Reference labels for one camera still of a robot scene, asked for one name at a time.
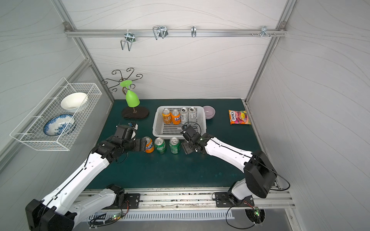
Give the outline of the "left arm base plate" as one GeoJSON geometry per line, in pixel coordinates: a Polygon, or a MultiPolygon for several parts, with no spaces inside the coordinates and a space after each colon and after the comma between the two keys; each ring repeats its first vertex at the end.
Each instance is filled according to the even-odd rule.
{"type": "Polygon", "coordinates": [[[140,202],[139,193],[120,193],[116,196],[115,204],[122,209],[138,209],[140,202]]]}

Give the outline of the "metal hook far left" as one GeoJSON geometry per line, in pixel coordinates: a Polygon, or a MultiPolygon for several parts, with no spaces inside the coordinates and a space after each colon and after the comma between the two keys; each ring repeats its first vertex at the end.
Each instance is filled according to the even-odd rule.
{"type": "Polygon", "coordinates": [[[130,51],[135,41],[136,41],[135,35],[130,31],[127,31],[124,34],[123,40],[120,41],[121,49],[124,50],[126,47],[127,50],[130,51]]]}

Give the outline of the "white plastic basket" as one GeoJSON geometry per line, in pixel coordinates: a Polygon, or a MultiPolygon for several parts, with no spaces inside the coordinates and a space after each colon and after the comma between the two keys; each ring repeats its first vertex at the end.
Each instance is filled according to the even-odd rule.
{"type": "Polygon", "coordinates": [[[182,130],[192,127],[201,135],[207,131],[205,111],[201,106],[160,106],[154,115],[155,137],[183,139],[182,130]]]}

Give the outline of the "black metal cup stand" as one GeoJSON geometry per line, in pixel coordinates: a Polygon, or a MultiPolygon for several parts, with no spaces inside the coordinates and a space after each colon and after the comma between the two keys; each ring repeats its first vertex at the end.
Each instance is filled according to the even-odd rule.
{"type": "Polygon", "coordinates": [[[121,116],[125,119],[145,119],[149,116],[149,110],[146,107],[140,106],[140,100],[137,94],[133,91],[136,87],[134,81],[140,80],[143,78],[143,74],[137,74],[136,79],[130,79],[130,77],[134,74],[135,69],[133,67],[129,67],[126,69],[126,72],[130,73],[130,75],[126,78],[123,77],[122,71],[119,69],[113,70],[111,72],[112,75],[116,75],[119,73],[120,79],[113,80],[113,79],[103,79],[101,83],[105,86],[108,86],[109,81],[115,82],[116,84],[108,87],[111,93],[116,93],[118,91],[118,87],[122,88],[122,93],[125,96],[125,100],[127,103],[127,107],[121,111],[121,116]]]}

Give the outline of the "aluminium front rail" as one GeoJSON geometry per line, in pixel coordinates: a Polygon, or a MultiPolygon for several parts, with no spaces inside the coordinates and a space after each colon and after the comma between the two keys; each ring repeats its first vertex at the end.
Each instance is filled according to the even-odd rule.
{"type": "MultiPolygon", "coordinates": [[[[126,193],[140,194],[135,211],[185,211],[228,209],[226,199],[216,200],[217,192],[227,193],[227,187],[131,188],[126,193]]],[[[267,198],[253,197],[260,209],[293,209],[295,203],[289,191],[270,191],[267,198]]]]}

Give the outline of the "Fox's candy bag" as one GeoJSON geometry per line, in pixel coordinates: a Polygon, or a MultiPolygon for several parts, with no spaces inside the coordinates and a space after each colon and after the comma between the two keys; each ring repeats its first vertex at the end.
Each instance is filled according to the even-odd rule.
{"type": "Polygon", "coordinates": [[[240,125],[250,125],[250,119],[248,116],[248,113],[246,110],[244,111],[234,111],[234,110],[229,110],[229,120],[230,124],[240,124],[240,125]]]}

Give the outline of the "blue patterned plate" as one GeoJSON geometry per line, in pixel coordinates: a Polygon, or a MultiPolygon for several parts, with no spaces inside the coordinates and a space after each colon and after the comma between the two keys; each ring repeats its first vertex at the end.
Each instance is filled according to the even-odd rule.
{"type": "Polygon", "coordinates": [[[50,119],[43,127],[47,136],[67,135],[75,128],[75,118],[71,114],[62,114],[50,119]]]}

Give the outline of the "aluminium rail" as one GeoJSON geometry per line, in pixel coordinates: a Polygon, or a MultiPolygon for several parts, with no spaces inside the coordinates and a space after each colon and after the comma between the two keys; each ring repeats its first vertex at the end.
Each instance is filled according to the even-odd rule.
{"type": "MultiPolygon", "coordinates": [[[[227,193],[227,187],[131,188],[126,193],[140,194],[135,211],[185,211],[228,209],[226,199],[216,200],[217,192],[227,193]]],[[[270,191],[267,198],[253,197],[260,209],[293,209],[295,203],[289,191],[270,191]]]]}
{"type": "MultiPolygon", "coordinates": [[[[237,37],[252,37],[251,33],[260,32],[258,29],[197,29],[196,38],[237,38],[237,37]]],[[[72,30],[66,31],[65,34],[70,38],[123,38],[124,34],[130,31],[135,35],[135,38],[154,38],[151,29],[129,29],[129,30],[72,30]]],[[[286,30],[267,29],[269,33],[276,33],[275,37],[284,37],[288,34],[286,30]]],[[[191,29],[168,29],[168,38],[191,38],[191,29]]]]}

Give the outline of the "aluminium top rail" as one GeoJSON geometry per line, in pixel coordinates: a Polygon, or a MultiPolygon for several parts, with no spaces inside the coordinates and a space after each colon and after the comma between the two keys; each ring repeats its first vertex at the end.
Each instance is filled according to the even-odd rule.
{"type": "MultiPolygon", "coordinates": [[[[196,38],[237,38],[237,37],[252,37],[251,33],[260,32],[258,29],[197,29],[196,38]]],[[[65,34],[70,38],[123,38],[124,34],[130,31],[135,35],[135,38],[154,38],[151,29],[129,29],[129,30],[72,30],[66,31],[65,34]]],[[[269,33],[276,33],[275,37],[284,37],[288,34],[286,30],[267,29],[269,33]]],[[[191,29],[168,29],[168,38],[191,38],[191,29]]]]}

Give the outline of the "green plastic wine glass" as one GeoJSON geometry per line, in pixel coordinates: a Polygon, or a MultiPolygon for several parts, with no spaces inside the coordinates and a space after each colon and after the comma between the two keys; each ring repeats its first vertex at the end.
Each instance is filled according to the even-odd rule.
{"type": "Polygon", "coordinates": [[[122,92],[125,95],[126,102],[129,107],[135,108],[140,105],[140,100],[135,92],[133,92],[134,84],[131,80],[124,80],[120,83],[122,92]]]}

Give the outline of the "green soda can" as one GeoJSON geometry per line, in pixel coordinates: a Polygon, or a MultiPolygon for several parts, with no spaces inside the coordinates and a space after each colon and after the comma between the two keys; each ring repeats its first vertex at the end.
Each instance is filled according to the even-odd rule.
{"type": "Polygon", "coordinates": [[[159,154],[166,152],[166,143],[163,138],[157,137],[154,141],[155,148],[159,154]]]}

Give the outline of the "orange Fanta can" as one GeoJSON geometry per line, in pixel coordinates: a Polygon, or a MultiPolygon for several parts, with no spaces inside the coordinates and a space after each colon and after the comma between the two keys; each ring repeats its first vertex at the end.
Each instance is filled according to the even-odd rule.
{"type": "Polygon", "coordinates": [[[154,146],[153,140],[150,137],[146,136],[145,141],[146,141],[145,152],[148,154],[154,152],[155,146],[154,146]]]}

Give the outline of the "white bowl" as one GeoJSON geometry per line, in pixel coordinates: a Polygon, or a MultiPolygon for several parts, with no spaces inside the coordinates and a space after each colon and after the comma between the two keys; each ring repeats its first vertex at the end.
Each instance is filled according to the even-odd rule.
{"type": "Polygon", "coordinates": [[[64,110],[70,113],[76,113],[83,111],[87,107],[88,100],[89,97],[87,94],[76,92],[66,96],[60,105],[64,110]]]}

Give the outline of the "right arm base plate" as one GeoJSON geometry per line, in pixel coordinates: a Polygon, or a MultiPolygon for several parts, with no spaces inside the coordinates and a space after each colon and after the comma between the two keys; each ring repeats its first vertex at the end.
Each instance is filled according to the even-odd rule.
{"type": "Polygon", "coordinates": [[[230,208],[230,207],[254,208],[255,206],[254,199],[251,195],[245,197],[243,200],[239,200],[230,193],[215,192],[212,194],[212,200],[215,201],[217,208],[230,208]]]}

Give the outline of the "white can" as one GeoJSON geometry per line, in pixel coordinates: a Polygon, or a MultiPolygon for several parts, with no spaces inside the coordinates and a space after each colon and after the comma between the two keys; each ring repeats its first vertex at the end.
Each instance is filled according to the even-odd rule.
{"type": "Polygon", "coordinates": [[[188,120],[189,122],[197,122],[197,110],[195,107],[188,109],[188,120]]]}
{"type": "Polygon", "coordinates": [[[182,107],[180,110],[180,119],[181,123],[185,124],[188,122],[188,109],[186,107],[182,107]]]}

